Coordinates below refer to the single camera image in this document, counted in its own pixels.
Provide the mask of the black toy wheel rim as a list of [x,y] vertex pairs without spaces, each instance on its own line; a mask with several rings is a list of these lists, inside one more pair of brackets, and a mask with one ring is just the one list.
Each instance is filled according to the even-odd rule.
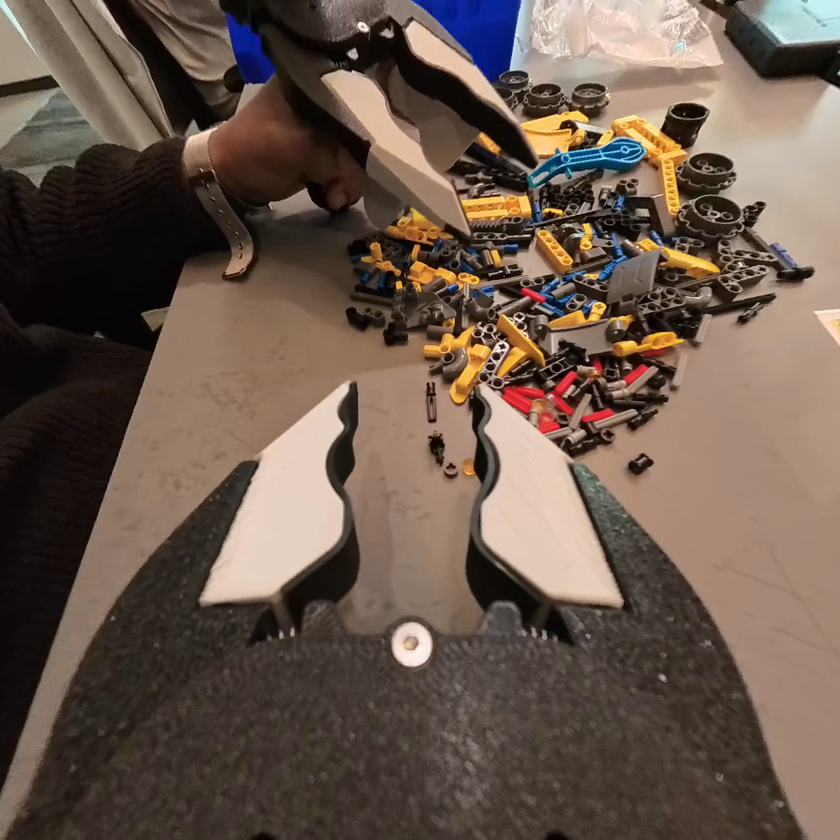
[[674,103],[668,108],[660,131],[683,149],[688,149],[697,142],[709,114],[709,108],[700,103]]

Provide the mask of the person's left hand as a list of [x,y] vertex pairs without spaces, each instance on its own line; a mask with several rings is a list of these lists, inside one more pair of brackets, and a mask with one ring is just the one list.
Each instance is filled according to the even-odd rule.
[[283,201],[321,186],[331,211],[362,198],[365,173],[342,144],[305,122],[270,78],[208,141],[217,180],[229,195],[252,206]]

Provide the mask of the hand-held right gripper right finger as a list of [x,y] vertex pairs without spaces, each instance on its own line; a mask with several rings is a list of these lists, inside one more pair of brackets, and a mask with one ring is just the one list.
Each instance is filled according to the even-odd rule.
[[528,628],[553,629],[563,607],[622,610],[624,593],[570,458],[497,391],[471,402],[479,481],[466,579],[489,611],[510,602]]

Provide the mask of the blue plastic separator tool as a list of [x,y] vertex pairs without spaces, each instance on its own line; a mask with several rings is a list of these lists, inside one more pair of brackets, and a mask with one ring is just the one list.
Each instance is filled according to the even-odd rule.
[[639,142],[617,136],[603,146],[557,152],[540,163],[528,176],[528,187],[536,189],[558,175],[571,177],[578,172],[604,170],[629,172],[645,159],[646,148]]

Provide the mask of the person's left forearm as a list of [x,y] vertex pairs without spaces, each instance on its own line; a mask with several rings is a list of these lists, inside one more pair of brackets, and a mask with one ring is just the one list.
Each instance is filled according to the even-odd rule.
[[95,145],[39,185],[2,169],[2,304],[16,320],[167,307],[187,260],[228,251],[186,180],[184,144]]

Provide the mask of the pile of toy building parts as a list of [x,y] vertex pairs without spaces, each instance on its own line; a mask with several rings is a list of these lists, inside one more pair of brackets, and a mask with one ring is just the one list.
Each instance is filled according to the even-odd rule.
[[[776,299],[751,289],[801,284],[815,268],[756,231],[764,202],[734,201],[744,215],[738,237],[707,245],[679,235],[679,210],[698,196],[679,190],[676,168],[699,153],[696,143],[683,149],[639,115],[604,128],[565,96],[564,112],[541,119],[504,99],[525,118],[538,165],[618,136],[641,143],[645,159],[627,172],[558,175],[531,189],[530,174],[480,134],[448,170],[461,182],[465,243],[416,209],[351,241],[350,296],[365,308],[348,308],[346,319],[381,329],[390,347],[425,332],[437,409],[445,386],[461,406],[486,385],[576,457],[658,414],[685,375],[679,347],[701,346],[715,317],[734,313],[747,324]],[[733,186],[719,195],[731,199]]]

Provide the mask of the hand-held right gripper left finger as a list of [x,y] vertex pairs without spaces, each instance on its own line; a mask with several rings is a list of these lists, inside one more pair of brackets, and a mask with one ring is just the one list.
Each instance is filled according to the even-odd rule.
[[346,381],[259,453],[201,607],[268,607],[290,632],[310,604],[350,592],[361,557],[345,484],[358,423],[358,386]]

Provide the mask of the clear plastic bag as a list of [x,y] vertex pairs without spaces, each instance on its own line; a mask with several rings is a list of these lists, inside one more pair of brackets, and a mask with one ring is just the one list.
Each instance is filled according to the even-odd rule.
[[627,67],[719,67],[708,25],[687,1],[538,1],[528,46],[557,60],[601,58]]

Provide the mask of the black flat box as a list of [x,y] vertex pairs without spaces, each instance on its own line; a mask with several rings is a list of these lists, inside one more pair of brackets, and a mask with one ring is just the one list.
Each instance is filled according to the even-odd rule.
[[724,30],[762,78],[826,77],[838,62],[838,1],[736,2]]

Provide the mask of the beige coat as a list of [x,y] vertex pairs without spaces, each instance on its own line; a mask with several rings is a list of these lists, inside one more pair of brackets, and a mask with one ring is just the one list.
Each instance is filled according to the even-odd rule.
[[219,2],[10,1],[2,13],[107,142],[141,150],[237,109]]

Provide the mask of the blue plastic bin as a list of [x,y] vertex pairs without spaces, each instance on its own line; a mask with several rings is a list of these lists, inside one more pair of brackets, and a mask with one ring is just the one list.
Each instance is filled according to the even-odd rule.
[[[418,1],[469,52],[490,81],[510,68],[520,1]],[[268,80],[274,68],[259,37],[226,14],[234,56],[246,83]]]

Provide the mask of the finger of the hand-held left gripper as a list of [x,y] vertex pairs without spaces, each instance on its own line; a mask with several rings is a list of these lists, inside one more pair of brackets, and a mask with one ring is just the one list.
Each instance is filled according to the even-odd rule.
[[450,107],[396,83],[397,103],[409,109],[416,128],[392,112],[376,81],[352,70],[321,78],[332,115],[369,145],[364,209],[385,228],[412,207],[452,235],[466,237],[469,222],[446,174],[473,142],[473,127]]
[[388,13],[394,68],[387,97],[415,127],[433,168],[448,170],[481,133],[515,161],[536,167],[538,156],[511,108],[448,32],[413,2],[389,2]]

